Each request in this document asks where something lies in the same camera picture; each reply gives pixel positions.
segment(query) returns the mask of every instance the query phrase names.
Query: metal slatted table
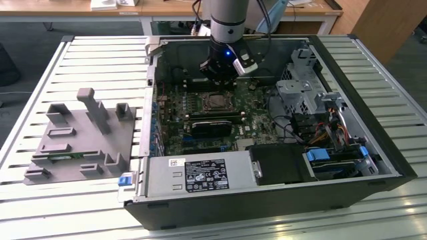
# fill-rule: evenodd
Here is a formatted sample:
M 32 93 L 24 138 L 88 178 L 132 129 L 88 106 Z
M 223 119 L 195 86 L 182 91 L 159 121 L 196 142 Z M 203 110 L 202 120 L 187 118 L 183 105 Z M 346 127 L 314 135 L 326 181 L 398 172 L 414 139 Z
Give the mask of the metal slatted table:
M 118 179 L 26 186 L 51 103 L 84 109 L 91 87 L 107 108 L 138 107 L 131 171 L 138 169 L 147 63 L 144 36 L 76 37 L 62 42 L 0 151 L 2 239 L 395 239 L 427 233 L 427 116 L 366 47 L 346 36 L 320 37 L 419 178 L 350 208 L 234 223 L 148 231 L 118 202 Z M 336 86 L 328 80 L 334 90 Z

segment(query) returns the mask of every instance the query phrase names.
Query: gray plastic block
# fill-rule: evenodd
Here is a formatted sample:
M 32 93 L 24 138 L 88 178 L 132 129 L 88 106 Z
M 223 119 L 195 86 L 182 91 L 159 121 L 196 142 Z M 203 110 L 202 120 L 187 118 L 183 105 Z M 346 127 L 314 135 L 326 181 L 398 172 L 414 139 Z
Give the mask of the gray plastic block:
M 47 131 L 47 136 L 50 138 L 70 137 L 74 135 L 76 135 L 76 130 L 74 127 L 60 127 L 60 128 L 48 129 Z
M 50 175 L 50 171 L 43 167 L 38 167 L 31 170 L 28 169 L 24 173 L 24 177 L 34 181 L 47 180 L 50 178 Z
M 31 161 L 35 165 L 48 165 L 54 163 L 54 160 L 51 160 L 47 156 L 44 157 L 35 157 L 32 156 Z
M 118 116 L 119 121 L 131 121 L 134 120 L 132 111 L 127 103 L 118 103 L 115 106 L 115 115 Z
M 99 176 L 99 175 L 103 175 L 104 173 L 98 163 L 82 164 L 79 171 L 86 177 Z
M 92 88 L 80 88 L 78 92 L 78 100 L 84 103 L 91 119 L 95 121 L 99 131 L 103 135 L 111 133 L 111 127 L 107 123 L 107 111 L 103 103 L 94 99 L 95 91 Z
M 67 143 L 60 144 L 47 144 L 43 145 L 40 152 L 44 154 L 54 154 L 54 153 L 68 153 L 72 149 L 72 146 Z
M 123 173 L 126 169 L 128 169 L 128 163 L 123 159 L 120 152 L 118 153 L 115 159 L 110 154 L 106 155 L 104 165 L 112 173 Z
M 70 112 L 66 104 L 58 103 L 58 104 L 52 104 L 48 107 L 46 116 L 48 117 L 48 119 L 51 120 L 54 125 L 58 126 L 58 125 L 67 124 L 66 115 L 70 115 L 70 114 L 71 114 L 71 112 Z
M 104 160 L 106 158 L 106 154 L 103 153 L 102 150 L 99 150 L 95 153 L 87 153 L 83 155 L 83 158 L 88 161 L 94 161 L 94 160 Z
M 130 111 L 131 117 L 123 117 L 119 120 L 118 108 L 104 109 L 102 102 L 95 104 L 98 106 L 95 111 L 100 112 L 99 116 L 108 115 L 103 119 L 111 132 L 102 134 L 96 121 L 88 118 L 87 110 L 72 110 L 67 113 L 64 111 L 67 108 L 62 106 L 52 108 L 62 112 L 67 124 L 59 126 L 52 121 L 48 123 L 28 168 L 30 172 L 44 168 L 50 175 L 48 178 L 36 178 L 30 175 L 31 177 L 26 177 L 23 181 L 26 185 L 116 178 L 128 171 L 136 108 L 122 104 L 120 109 L 124 110 L 124 115 Z M 98 174 L 82 173 L 82 165 L 87 164 L 98 164 Z

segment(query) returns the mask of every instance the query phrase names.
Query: white box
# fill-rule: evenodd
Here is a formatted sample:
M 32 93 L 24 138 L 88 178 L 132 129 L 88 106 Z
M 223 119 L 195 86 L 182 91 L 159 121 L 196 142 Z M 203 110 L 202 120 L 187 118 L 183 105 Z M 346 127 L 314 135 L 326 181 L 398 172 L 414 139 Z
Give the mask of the white box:
M 118 5 L 122 5 L 122 6 L 135 7 L 138 3 L 139 3 L 139 0 L 118 0 Z

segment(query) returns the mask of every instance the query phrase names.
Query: motherboard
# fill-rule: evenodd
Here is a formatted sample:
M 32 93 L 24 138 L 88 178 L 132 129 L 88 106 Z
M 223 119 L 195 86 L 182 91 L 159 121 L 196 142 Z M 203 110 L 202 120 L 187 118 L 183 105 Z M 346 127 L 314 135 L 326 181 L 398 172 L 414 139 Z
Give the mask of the motherboard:
M 256 81 L 239 79 L 220 91 L 190 92 L 186 86 L 160 90 L 164 155 L 244 151 L 247 146 L 278 142 L 267 91 Z

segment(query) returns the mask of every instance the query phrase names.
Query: barcode sticker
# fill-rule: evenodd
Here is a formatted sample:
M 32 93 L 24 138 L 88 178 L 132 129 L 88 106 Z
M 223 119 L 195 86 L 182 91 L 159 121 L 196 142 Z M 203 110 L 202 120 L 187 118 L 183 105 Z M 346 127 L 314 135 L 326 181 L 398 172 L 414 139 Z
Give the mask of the barcode sticker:
M 134 11 L 122 11 L 119 12 L 119 15 L 138 15 L 139 13 L 138 12 L 134 12 Z
M 172 158 L 168 160 L 170 167 L 183 167 L 186 164 L 186 158 Z

